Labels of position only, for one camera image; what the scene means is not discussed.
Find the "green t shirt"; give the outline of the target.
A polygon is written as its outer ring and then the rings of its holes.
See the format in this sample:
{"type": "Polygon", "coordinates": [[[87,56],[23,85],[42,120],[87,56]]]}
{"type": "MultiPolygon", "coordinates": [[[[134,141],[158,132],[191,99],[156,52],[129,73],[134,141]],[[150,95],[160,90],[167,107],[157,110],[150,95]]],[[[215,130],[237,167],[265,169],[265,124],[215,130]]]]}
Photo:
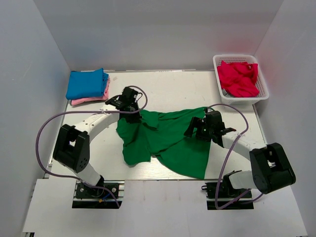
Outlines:
{"type": "Polygon", "coordinates": [[[184,136],[193,117],[204,117],[203,107],[169,113],[142,110],[141,117],[138,123],[121,118],[117,124],[117,134],[123,140],[123,158],[128,165],[150,162],[155,156],[175,173],[204,179],[210,143],[184,136]]]}

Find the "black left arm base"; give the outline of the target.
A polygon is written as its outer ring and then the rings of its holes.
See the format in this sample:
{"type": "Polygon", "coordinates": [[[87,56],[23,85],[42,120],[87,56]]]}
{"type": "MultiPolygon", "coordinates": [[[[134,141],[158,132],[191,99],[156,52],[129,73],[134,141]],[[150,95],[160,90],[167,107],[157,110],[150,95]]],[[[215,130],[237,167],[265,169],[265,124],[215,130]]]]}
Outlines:
{"type": "MultiPolygon", "coordinates": [[[[121,206],[124,196],[123,181],[109,181],[104,183],[121,206]]],[[[73,209],[119,209],[115,199],[106,190],[93,190],[83,183],[77,182],[74,191],[73,209]]]]}

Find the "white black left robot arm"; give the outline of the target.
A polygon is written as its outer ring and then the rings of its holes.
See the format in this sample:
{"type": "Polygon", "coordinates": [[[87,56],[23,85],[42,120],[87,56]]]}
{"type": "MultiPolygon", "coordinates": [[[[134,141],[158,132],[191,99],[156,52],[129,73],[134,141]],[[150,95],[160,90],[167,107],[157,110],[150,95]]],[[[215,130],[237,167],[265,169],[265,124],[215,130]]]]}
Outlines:
{"type": "Polygon", "coordinates": [[[104,178],[90,164],[90,142],[111,124],[125,119],[136,123],[141,119],[138,94],[145,95],[136,86],[127,86],[122,94],[114,96],[90,117],[75,124],[64,124],[58,133],[52,157],[67,167],[87,186],[93,197],[104,192],[104,178]]]}

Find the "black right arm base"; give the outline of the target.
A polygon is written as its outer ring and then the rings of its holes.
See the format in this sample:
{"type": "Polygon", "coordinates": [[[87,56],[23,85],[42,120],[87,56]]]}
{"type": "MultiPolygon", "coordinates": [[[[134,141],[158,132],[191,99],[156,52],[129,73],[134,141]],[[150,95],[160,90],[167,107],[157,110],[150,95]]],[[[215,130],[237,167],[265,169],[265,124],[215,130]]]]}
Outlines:
{"type": "MultiPolygon", "coordinates": [[[[201,190],[206,192],[207,210],[217,210],[215,206],[216,185],[217,185],[216,182],[207,182],[205,183],[205,185],[201,187],[201,190]]],[[[246,189],[230,190],[229,188],[223,186],[222,183],[220,183],[219,194],[218,194],[218,206],[220,207],[220,206],[225,205],[227,202],[235,199],[236,197],[238,197],[245,191],[246,189]]],[[[223,208],[223,210],[251,210],[251,209],[254,209],[254,205],[251,201],[252,201],[252,193],[251,191],[249,191],[238,201],[235,201],[234,203],[223,208]]]]}

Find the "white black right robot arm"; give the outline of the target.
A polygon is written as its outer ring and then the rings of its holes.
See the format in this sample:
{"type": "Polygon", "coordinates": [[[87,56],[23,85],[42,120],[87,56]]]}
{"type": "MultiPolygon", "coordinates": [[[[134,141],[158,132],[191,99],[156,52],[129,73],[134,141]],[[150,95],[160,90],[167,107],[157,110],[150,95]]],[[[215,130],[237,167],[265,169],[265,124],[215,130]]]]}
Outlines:
{"type": "Polygon", "coordinates": [[[206,110],[203,118],[193,117],[184,135],[195,135],[199,140],[214,142],[250,161],[251,170],[232,171],[224,175],[221,185],[229,197],[246,189],[257,189],[266,195],[296,182],[281,144],[266,145],[247,138],[234,128],[226,128],[219,111],[206,110]]]}

